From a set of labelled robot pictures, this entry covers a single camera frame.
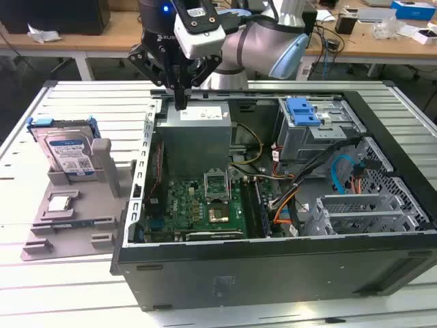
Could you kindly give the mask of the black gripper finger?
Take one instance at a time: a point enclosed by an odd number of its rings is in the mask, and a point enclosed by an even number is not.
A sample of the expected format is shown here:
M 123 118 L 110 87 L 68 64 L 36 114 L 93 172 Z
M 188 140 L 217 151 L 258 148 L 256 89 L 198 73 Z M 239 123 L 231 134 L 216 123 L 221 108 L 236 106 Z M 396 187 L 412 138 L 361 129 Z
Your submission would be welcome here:
M 192 87 L 199 87 L 222 62 L 220 55 L 209 55 L 198 59 L 185 59 L 180 65 L 180 109 L 187 106 Z
M 173 96 L 175 109 L 181 109 L 181 74 L 178 51 L 168 44 L 147 47 L 135 45 L 128 54 L 130 63 L 153 84 L 165 86 Z

